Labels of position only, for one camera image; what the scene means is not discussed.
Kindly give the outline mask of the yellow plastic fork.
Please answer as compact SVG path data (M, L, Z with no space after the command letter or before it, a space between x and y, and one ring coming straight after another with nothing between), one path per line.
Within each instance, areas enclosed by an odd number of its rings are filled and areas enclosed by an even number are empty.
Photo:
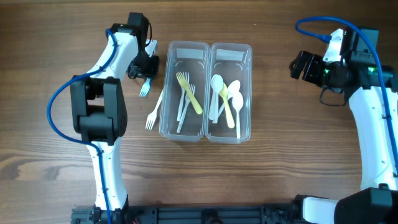
M185 77L183 76L182 72L176 73L176 77L177 77L177 80L178 80L178 83L180 84L180 86L186 90L187 95L188 95L190 101L192 102L192 105L193 105L196 113L197 114L202 114L203 113L203 109L200 106L200 104L197 101L197 99L194 97L194 94L191 91L191 89L189 89L189 84L188 84L187 80L185 79Z

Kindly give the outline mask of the light blue plastic fork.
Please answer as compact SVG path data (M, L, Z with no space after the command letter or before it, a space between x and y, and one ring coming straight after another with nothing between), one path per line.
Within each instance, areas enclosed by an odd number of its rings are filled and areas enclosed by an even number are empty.
M141 90L140 90L140 97L146 97L150 91L150 83L151 83L151 79L147 78L146 82L143 84Z

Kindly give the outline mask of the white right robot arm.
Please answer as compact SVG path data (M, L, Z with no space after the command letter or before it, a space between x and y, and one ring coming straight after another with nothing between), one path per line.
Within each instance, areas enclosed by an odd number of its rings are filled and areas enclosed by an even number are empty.
M383 102L377 68L349 59L327 63L301 51L289 65L292 78L344 94L358 131L361 190L340 200L305 197L301 217L309 223L397 223L397 78L382 67L388 102Z

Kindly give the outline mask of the yellow plastic spoon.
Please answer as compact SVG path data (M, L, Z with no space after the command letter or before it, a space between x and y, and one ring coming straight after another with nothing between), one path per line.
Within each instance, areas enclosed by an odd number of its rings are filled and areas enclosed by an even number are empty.
M235 123L234 123L233 115L232 115L230 107L229 107L229 103L228 103L228 99L227 99L228 88L225 83L223 84L223 87L222 87L221 91L219 92L219 95L223 99L227 125L230 129L233 129L235 127Z

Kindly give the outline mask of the white plastic fork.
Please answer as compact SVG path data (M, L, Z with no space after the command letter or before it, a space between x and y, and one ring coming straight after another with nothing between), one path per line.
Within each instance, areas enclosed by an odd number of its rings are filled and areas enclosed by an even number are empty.
M188 72L178 72L178 74L182 75L187 82L189 82L189 73ZM178 107L178 113L177 113L177 121L180 121L181 119L181 115L182 115L182 107L183 107L183 101L184 101L184 97L185 97L185 89L184 87L181 87L181 97L180 97L180 103L179 103L179 107Z

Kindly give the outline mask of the translucent curved white fork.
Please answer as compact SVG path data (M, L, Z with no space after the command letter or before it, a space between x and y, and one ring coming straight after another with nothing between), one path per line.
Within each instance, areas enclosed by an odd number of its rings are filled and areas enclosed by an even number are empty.
M190 91L192 93L194 93L195 92L195 85L194 84L189 84L189 89L190 89ZM190 102L191 102L190 98L189 98L188 94L186 94L185 95L185 106L183 108L183 111L182 111L182 114L181 114L181 117L180 117L180 121L179 121L179 124L178 124L178 127L177 127L177 133L180 133L180 131L181 131L181 128L182 128L182 125L183 125L183 122L184 122L184 119L185 119L185 116L186 116L186 113L187 113L187 108L188 108Z

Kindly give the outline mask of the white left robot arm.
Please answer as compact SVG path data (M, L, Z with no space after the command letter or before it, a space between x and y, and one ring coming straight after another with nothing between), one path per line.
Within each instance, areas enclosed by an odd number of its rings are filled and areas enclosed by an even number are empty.
M159 58L150 24L113 24L107 45L93 68L70 84L72 120L90 152L96 182L93 223L128 223L128 194L121 172L120 147L127 128L124 76L151 77Z

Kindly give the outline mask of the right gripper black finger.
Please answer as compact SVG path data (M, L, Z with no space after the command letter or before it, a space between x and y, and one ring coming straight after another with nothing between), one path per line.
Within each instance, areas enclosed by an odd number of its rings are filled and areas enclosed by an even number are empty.
M304 70L305 65L310 60L311 53L307 51L300 51L296 58L291 61L289 65L290 77L296 80L299 79L301 72Z
M303 80L320 86L323 80L324 69L325 62L322 60L322 57L320 55L311 54L308 57L304 69Z

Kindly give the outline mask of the white plastic spoon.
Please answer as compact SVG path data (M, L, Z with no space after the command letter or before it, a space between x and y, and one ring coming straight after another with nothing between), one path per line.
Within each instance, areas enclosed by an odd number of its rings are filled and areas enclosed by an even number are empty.
M233 95L239 91L240 89L240 81L239 80L235 80L232 83L229 84L228 86L228 97L227 99L229 100L230 98L233 97ZM218 117L220 117L221 112L224 110L224 103L221 105L221 107L218 110Z
M232 99L232 105L233 108L236 111L236 137L238 139L241 138L241 125L240 125L240 110L243 107L243 96L242 94L237 91L234 95L233 95L233 99Z
M218 95L223 88L223 79L220 75L216 74L211 79L211 87L213 94L210 103L209 119L212 123L218 122Z

